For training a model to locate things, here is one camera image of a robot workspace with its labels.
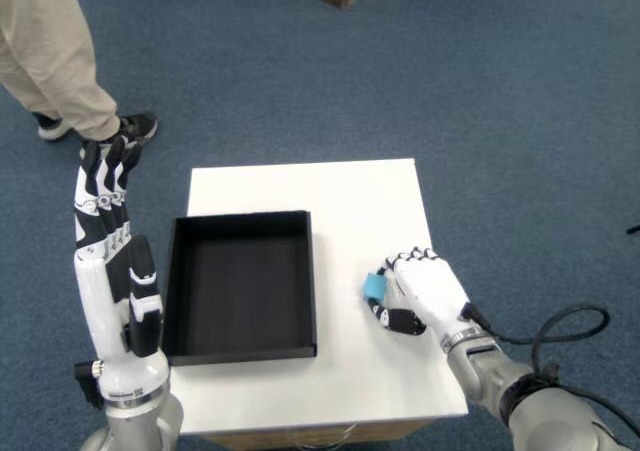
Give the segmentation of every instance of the black cable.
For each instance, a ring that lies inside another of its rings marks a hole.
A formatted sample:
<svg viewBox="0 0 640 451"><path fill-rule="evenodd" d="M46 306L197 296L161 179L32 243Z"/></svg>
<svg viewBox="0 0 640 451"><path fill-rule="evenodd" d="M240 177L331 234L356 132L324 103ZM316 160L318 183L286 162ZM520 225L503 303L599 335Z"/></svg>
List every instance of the black cable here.
<svg viewBox="0 0 640 451"><path fill-rule="evenodd" d="M596 311L600 313L602 315L602 321L597 326L594 326L593 328L587 331L584 331L582 333L566 334L566 335L558 335L558 336L546 336L549 330L551 330L553 326L558 324L563 319L567 318L572 314L580 313L584 311ZM564 389L565 391L575 396L589 399L591 401L594 401L604 406L613 414L615 414L618 418L620 418L636 434L636 436L640 438L640 426L638 426L633 421L633 419L631 419L629 415L627 415L624 411L622 411L616 405L609 402L607 399L601 396L598 396L597 394L594 394L590 391L585 391L580 388L574 388L572 386L565 386L560 384L557 376L559 366L556 363L549 362L544 369L542 370L540 369L540 348L542 347L543 343L567 343L567 342L579 341L582 339L590 338L591 336L598 334L609 325L609 321L611 317L609 315L609 311L607 310L607 308L605 308L604 306L599 306L597 304L591 304L591 303L583 303L583 304L576 304L574 306L569 306L559 311L558 313L553 315L551 318L549 318L544 323L542 328L540 328L540 331L538 332L536 337L533 339L511 338L495 332L491 327L491 323L489 323L489 321L471 303L467 303L462 308L462 312L460 313L460 315L465 319L471 319L475 321L482 329L484 329L486 332L491 334L494 338L499 339L500 341L504 341L506 343L516 344L516 345L532 344L533 346L531 348L531 364L532 364L533 372L536 379L539 380L542 385L546 387L555 387L555 388Z"/></svg>
<svg viewBox="0 0 640 451"><path fill-rule="evenodd" d="M568 334L564 336L545 336L549 332L549 330L560 321L572 314L580 313L582 311L597 311L602 314L602 321L600 322L600 324L598 324L598 326L595 326L583 333ZM553 315L547 320L546 323L544 323L542 328L540 328L540 331L538 331L537 336L533 340L533 346L531 347L531 364L533 366L533 372L537 375L540 374L540 346L542 345L542 343L568 343L590 338L591 336L595 336L604 328L606 328L609 325L610 320L611 317L609 316L609 311L607 311L607 308L598 306L597 304L589 303L569 306Z"/></svg>

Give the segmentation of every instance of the robot wrist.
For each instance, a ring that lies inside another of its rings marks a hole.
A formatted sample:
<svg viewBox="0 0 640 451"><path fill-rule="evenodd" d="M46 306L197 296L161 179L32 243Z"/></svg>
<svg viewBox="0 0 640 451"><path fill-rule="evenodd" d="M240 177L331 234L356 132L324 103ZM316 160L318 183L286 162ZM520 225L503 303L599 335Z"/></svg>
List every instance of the robot wrist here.
<svg viewBox="0 0 640 451"><path fill-rule="evenodd" d="M441 337L439 336L439 342L442 351L449 354L460 343L489 336L489 333L472 321L458 322L456 326L450 327Z"/></svg>

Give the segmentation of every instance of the white robotic hand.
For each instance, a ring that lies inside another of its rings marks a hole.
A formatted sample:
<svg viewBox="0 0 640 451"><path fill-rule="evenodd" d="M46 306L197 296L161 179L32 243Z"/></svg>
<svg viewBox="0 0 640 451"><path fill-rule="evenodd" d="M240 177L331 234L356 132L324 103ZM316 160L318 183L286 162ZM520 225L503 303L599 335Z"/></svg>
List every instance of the white robotic hand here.
<svg viewBox="0 0 640 451"><path fill-rule="evenodd" d="M144 236L132 237L125 204L139 156L139 146L116 139L103 159L91 143L78 170L74 266L98 359L74 372L87 400L106 404L109 420L82 451L174 449L182 422L159 349L163 305L151 250Z"/></svg>
<svg viewBox="0 0 640 451"><path fill-rule="evenodd" d="M395 273L413 312L433 329L438 342L442 344L473 327L460 317L469 302L467 293L449 263L433 250L415 248L411 253L388 259L387 265Z"/></svg>

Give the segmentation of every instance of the person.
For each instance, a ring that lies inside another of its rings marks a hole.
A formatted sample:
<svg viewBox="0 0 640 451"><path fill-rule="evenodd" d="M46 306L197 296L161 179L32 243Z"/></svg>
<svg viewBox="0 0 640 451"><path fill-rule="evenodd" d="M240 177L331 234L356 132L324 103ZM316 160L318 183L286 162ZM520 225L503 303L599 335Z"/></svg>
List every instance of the person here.
<svg viewBox="0 0 640 451"><path fill-rule="evenodd" d="M0 0L0 83L33 114L46 141L75 132L102 148L116 136L143 145L158 127L151 113L116 114L115 101L96 82L78 0Z"/></svg>

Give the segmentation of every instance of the black tray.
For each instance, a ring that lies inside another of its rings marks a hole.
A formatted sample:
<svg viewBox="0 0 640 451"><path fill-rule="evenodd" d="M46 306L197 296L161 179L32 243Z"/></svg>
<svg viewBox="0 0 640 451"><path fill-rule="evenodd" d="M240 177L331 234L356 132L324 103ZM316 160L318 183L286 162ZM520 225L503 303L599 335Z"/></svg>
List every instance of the black tray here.
<svg viewBox="0 0 640 451"><path fill-rule="evenodd" d="M169 255L172 365L316 355L308 212L178 218Z"/></svg>

